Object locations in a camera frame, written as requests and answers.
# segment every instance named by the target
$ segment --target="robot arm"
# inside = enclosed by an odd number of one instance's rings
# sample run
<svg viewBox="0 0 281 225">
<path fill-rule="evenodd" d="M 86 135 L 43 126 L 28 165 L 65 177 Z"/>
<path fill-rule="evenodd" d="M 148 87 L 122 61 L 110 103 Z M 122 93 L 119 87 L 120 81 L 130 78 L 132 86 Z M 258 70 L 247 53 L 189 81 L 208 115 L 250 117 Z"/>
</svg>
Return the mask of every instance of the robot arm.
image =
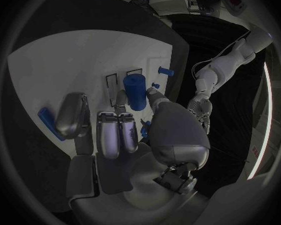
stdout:
<svg viewBox="0 0 281 225">
<path fill-rule="evenodd" d="M 209 101 L 211 94 L 223 86 L 235 74 L 239 66 L 251 62 L 256 53 L 271 43 L 271 36 L 257 27 L 246 39 L 238 40 L 230 53 L 214 59 L 195 74 L 196 92 L 189 101 L 187 109 L 197 117 L 206 134 L 210 130 L 209 117 L 213 109 Z"/>
</svg>

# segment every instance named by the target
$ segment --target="light strip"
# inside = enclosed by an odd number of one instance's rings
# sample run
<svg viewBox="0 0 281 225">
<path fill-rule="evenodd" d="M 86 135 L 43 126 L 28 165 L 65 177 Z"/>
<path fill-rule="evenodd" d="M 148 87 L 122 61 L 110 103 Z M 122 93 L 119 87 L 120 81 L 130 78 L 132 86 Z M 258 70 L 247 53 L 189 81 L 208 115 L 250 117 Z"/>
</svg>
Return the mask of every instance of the light strip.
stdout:
<svg viewBox="0 0 281 225">
<path fill-rule="evenodd" d="M 263 140 L 263 144 L 262 144 L 259 156 L 257 158 L 257 161 L 256 161 L 249 177 L 247 178 L 248 180 L 254 177 L 259 165 L 261 164 L 261 161 L 263 159 L 263 156 L 264 156 L 266 148 L 267 148 L 267 144 L 268 144 L 268 140 L 269 140 L 269 136 L 270 136 L 271 123 L 272 123 L 272 109 L 273 109 L 272 90 L 271 90 L 271 81 L 270 81 L 269 71 L 268 71 L 266 63 L 264 63 L 263 68 L 264 68 L 264 73 L 265 73 L 265 79 L 266 79 L 266 85 L 267 85 L 267 94 L 268 94 L 267 95 L 268 96 L 267 125 L 266 125 L 264 140 Z"/>
</svg>

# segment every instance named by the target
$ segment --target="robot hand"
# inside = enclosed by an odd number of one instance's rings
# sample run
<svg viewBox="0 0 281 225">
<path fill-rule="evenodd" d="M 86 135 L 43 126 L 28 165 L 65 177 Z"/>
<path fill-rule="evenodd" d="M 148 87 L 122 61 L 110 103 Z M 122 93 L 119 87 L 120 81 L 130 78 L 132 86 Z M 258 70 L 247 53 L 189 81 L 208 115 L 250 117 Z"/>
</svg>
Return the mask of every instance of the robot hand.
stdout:
<svg viewBox="0 0 281 225">
<path fill-rule="evenodd" d="M 187 110 L 196 116 L 206 134 L 210 132 L 210 115 L 213 110 L 211 101 L 203 94 L 196 94 L 188 103 Z"/>
</svg>

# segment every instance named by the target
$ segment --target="white panel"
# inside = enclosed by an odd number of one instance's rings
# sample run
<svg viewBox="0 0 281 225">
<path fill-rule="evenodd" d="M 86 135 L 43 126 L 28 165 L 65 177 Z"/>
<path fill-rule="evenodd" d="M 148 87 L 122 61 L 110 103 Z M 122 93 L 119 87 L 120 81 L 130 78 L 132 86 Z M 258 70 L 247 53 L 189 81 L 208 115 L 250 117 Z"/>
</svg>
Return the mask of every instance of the white panel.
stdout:
<svg viewBox="0 0 281 225">
<path fill-rule="evenodd" d="M 165 92 L 167 76 L 158 74 L 159 66 L 170 67 L 172 46 L 145 36 L 109 31 L 79 30 L 54 34 L 33 41 L 8 57 L 8 67 L 16 93 L 38 128 L 61 150 L 73 157 L 73 140 L 60 141 L 39 119 L 37 113 L 48 107 L 55 116 L 63 97 L 83 92 L 88 97 L 94 144 L 96 114 L 113 111 L 105 96 L 102 74 L 122 68 L 142 68 L 146 85 L 159 83 Z M 151 120 L 147 102 L 143 111 L 132 111 L 139 139 L 140 119 Z"/>
</svg>

